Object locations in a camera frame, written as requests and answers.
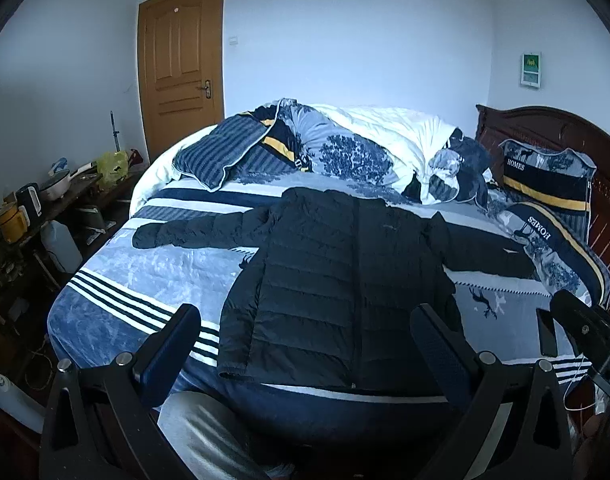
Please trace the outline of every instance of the rice cooker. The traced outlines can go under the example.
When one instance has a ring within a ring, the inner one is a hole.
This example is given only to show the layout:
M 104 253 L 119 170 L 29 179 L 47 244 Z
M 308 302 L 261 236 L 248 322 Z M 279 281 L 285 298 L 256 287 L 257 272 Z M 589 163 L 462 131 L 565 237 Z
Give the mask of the rice cooker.
M 39 195 L 42 200 L 54 202 L 61 198 L 70 188 L 70 170 L 61 170 L 41 184 Z
M 28 218 L 24 209 L 19 209 L 16 202 L 5 203 L 0 207 L 0 232 L 9 244 L 18 241 L 28 230 Z

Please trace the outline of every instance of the white plastic jug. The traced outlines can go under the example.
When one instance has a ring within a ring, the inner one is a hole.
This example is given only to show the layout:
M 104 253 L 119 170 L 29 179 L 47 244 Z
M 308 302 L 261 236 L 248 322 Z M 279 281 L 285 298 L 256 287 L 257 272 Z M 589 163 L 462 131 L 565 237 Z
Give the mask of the white plastic jug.
M 37 433 L 43 431 L 45 408 L 0 375 L 0 409 Z
M 76 272 L 83 256 L 66 226 L 56 220 L 46 222 L 41 227 L 41 241 L 57 269 L 69 274 Z

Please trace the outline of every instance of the blue striped pillow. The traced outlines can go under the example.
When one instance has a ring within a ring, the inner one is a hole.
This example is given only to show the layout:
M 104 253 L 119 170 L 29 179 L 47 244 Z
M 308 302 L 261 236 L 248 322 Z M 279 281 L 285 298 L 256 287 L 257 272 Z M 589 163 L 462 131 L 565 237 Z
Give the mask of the blue striped pillow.
M 183 148 L 172 166 L 193 176 L 205 189 L 220 189 L 227 171 L 267 133 L 267 127 L 253 118 L 235 115 L 227 118 L 198 142 Z

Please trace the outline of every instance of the deer print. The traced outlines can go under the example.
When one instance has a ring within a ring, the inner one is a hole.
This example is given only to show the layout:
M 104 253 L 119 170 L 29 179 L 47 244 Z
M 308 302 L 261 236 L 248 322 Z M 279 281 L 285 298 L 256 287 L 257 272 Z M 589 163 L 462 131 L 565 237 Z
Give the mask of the deer print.
M 494 316 L 494 319 L 498 319 L 498 314 L 496 314 L 492 309 L 492 306 L 489 304 L 489 300 L 485 296 L 483 296 L 483 289 L 479 288 L 478 295 L 474 292 L 474 289 L 472 287 L 469 287 L 469 291 L 471 292 L 471 297 L 474 299 L 474 301 L 476 301 L 477 303 L 486 304 L 487 308 L 485 309 L 485 312 L 483 312 L 483 316 L 489 317 L 489 315 L 491 314 L 492 316 Z
M 516 231 L 514 231 L 514 236 L 517 238 L 524 238 L 525 240 L 529 240 L 530 235 L 523 231 L 523 229 L 525 229 L 525 227 L 530 227 L 530 225 L 527 222 L 525 222 L 520 229 L 517 229 Z
M 520 150 L 520 155 L 518 156 L 518 160 L 524 159 L 523 162 L 527 163 L 527 158 L 530 155 L 533 155 L 534 150 Z
M 507 303 L 507 300 L 504 298 L 504 294 L 499 294 L 498 292 L 494 291 L 494 297 L 496 299 L 496 308 L 494 309 L 494 312 L 496 314 L 500 312 L 504 315 L 504 310 L 501 308 L 502 304 Z

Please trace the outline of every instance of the wall-mounted sign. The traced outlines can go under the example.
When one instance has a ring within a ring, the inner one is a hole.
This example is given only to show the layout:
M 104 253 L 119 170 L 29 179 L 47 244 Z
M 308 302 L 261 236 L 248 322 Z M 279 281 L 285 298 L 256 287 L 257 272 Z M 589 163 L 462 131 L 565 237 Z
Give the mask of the wall-mounted sign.
M 540 88 L 541 59 L 539 52 L 527 52 L 520 57 L 520 84 Z

